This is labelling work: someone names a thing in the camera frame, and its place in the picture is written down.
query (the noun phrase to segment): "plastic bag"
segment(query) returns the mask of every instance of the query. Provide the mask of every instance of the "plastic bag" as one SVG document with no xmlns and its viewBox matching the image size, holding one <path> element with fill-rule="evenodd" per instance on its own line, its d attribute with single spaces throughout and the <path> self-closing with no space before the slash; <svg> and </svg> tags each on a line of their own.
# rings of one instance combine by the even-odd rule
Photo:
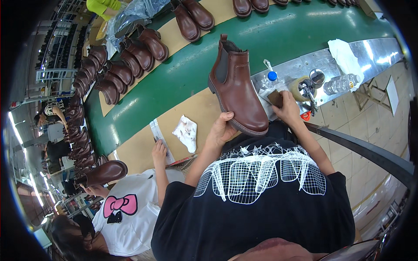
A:
<svg viewBox="0 0 418 261">
<path fill-rule="evenodd" d="M 143 19 L 144 25 L 151 23 L 150 18 L 169 2 L 170 0 L 133 0 L 124 10 L 107 22 L 106 41 L 119 50 L 119 43 L 123 40 L 123 36 L 116 38 L 115 33 L 138 19 Z"/>
</svg>

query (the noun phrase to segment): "yellow-green shirt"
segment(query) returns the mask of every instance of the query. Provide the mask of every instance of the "yellow-green shirt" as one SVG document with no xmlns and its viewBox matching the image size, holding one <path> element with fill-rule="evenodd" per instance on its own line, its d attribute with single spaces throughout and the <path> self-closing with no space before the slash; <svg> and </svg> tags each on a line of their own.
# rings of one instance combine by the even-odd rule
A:
<svg viewBox="0 0 418 261">
<path fill-rule="evenodd" d="M 120 9 L 120 1 L 118 0 L 87 0 L 87 9 L 100 15 L 105 21 L 108 21 L 111 16 L 103 14 L 106 8 L 111 8 L 115 11 Z"/>
</svg>

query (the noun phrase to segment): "white graphic print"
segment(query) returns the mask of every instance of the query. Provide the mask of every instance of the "white graphic print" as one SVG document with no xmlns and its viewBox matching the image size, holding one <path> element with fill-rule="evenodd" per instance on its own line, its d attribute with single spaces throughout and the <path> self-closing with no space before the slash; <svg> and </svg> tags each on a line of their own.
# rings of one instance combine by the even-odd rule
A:
<svg viewBox="0 0 418 261">
<path fill-rule="evenodd" d="M 283 182 L 296 179 L 299 190 L 311 195 L 324 195 L 326 182 L 316 163 L 300 146 L 284 149 L 274 143 L 265 148 L 232 150 L 209 165 L 197 184 L 194 197 L 203 195 L 212 178 L 213 192 L 223 201 L 240 204 L 254 203 L 266 188 L 276 186 L 278 172 L 276 162 L 280 160 L 280 177 Z"/>
</svg>

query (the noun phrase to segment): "white tissue paper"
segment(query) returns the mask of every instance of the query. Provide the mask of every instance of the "white tissue paper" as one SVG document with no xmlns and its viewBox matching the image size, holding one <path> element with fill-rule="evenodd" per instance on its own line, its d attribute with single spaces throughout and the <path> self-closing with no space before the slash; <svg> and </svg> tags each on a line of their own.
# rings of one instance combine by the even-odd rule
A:
<svg viewBox="0 0 418 261">
<path fill-rule="evenodd" d="M 344 74 L 352 73 L 360 76 L 360 82 L 350 89 L 351 92 L 354 92 L 360 87 L 360 84 L 362 84 L 364 80 L 364 74 L 360 68 L 357 57 L 354 56 L 350 45 L 343 40 L 336 39 L 328 41 L 328 46 L 332 57 L 337 61 L 337 64 Z"/>
<path fill-rule="evenodd" d="M 267 114 L 267 118 L 269 119 L 269 121 L 274 121 L 275 119 L 277 119 L 277 115 L 276 113 L 274 113 L 273 109 L 271 108 L 271 103 L 267 98 L 270 95 L 270 93 L 272 93 L 274 90 L 281 92 L 281 91 L 288 91 L 289 89 L 287 88 L 285 84 L 279 82 L 272 89 L 267 89 L 267 90 L 260 89 L 260 91 L 258 92 L 258 99 L 260 100 L 261 105 L 265 113 Z"/>
<path fill-rule="evenodd" d="M 197 124 L 184 115 L 181 116 L 173 134 L 183 143 L 190 153 L 196 151 Z"/>
</svg>

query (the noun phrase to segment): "metal table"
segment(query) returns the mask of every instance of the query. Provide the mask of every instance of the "metal table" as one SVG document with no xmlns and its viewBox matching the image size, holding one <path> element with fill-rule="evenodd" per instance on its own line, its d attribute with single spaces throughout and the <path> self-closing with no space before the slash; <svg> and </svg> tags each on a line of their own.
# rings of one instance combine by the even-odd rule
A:
<svg viewBox="0 0 418 261">
<path fill-rule="evenodd" d="M 359 65 L 364 73 L 364 80 L 362 83 L 367 82 L 403 59 L 402 50 L 395 38 L 369 39 L 352 42 L 349 43 L 349 45 L 354 55 L 358 58 Z M 336 61 L 329 52 L 329 48 L 276 65 L 273 67 L 273 70 L 277 72 L 279 82 L 289 86 L 294 80 L 302 76 L 309 76 L 311 70 L 315 68 L 321 69 L 324 72 L 325 82 L 342 74 Z M 251 76 L 251 80 L 257 93 L 262 89 L 261 80 L 264 76 L 267 76 L 268 72 L 269 70 L 266 69 Z M 323 87 L 321 87 L 317 90 L 315 100 L 317 105 L 320 106 L 341 95 L 343 94 L 327 95 L 324 93 Z M 310 110 L 309 102 L 298 102 L 298 104 L 301 114 Z M 266 111 L 269 118 L 271 112 L 272 111 Z"/>
</svg>

